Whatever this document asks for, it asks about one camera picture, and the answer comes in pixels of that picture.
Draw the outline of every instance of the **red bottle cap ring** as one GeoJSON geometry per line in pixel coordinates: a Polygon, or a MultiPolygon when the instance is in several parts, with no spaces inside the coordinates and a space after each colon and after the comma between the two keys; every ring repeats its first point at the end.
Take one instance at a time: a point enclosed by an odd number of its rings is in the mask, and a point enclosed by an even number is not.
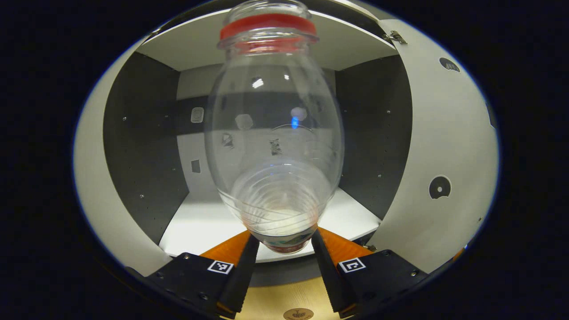
{"type": "Polygon", "coordinates": [[[296,15],[282,13],[268,13],[252,15],[235,20],[221,29],[220,40],[229,38],[244,31],[258,28],[295,28],[302,32],[316,35],[316,27],[307,19],[296,15]]]}

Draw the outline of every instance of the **clear plastic bottle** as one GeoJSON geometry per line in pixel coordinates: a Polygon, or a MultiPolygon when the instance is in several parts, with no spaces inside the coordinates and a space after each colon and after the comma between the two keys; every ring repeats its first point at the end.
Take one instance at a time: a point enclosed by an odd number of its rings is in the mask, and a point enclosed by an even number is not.
{"type": "Polygon", "coordinates": [[[205,114],[209,169],[221,198],[271,250],[306,246],[340,179],[339,107],[310,56],[306,6],[253,0],[233,8],[226,62],[205,114]]]}

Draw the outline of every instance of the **metal hinge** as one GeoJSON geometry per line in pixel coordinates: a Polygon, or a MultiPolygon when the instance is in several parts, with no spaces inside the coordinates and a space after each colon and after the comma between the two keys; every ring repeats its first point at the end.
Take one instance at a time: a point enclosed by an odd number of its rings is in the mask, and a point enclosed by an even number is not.
{"type": "Polygon", "coordinates": [[[387,40],[391,40],[391,41],[395,40],[395,41],[399,42],[400,44],[407,44],[407,41],[405,41],[405,40],[403,39],[403,37],[401,37],[401,35],[400,35],[396,30],[392,30],[390,35],[384,35],[384,36],[383,36],[383,39],[384,39],[385,41],[387,41],[387,40]]]}

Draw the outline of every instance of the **dark gray wall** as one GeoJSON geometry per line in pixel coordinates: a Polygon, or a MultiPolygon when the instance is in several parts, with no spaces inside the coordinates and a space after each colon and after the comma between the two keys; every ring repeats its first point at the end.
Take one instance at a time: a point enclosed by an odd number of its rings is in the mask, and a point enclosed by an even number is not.
{"type": "Polygon", "coordinates": [[[376,59],[337,71],[336,96],[345,130],[340,187],[383,219],[399,187],[411,143],[411,88],[401,58],[376,59]]]}
{"type": "Polygon", "coordinates": [[[126,209],[156,244],[188,194],[174,126],[179,74],[134,53],[105,109],[110,176],[126,209]]]}

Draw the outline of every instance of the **black circular sticker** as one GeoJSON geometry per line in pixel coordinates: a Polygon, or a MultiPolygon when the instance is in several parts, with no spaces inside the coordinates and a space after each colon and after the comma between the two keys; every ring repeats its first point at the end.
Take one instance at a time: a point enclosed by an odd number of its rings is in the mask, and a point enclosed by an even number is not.
{"type": "Polygon", "coordinates": [[[454,70],[456,72],[460,72],[459,67],[447,58],[440,58],[439,62],[446,70],[454,70]]]}
{"type": "Polygon", "coordinates": [[[428,193],[431,195],[431,199],[439,199],[442,196],[448,197],[451,194],[451,182],[446,177],[438,176],[431,181],[428,193]]]}

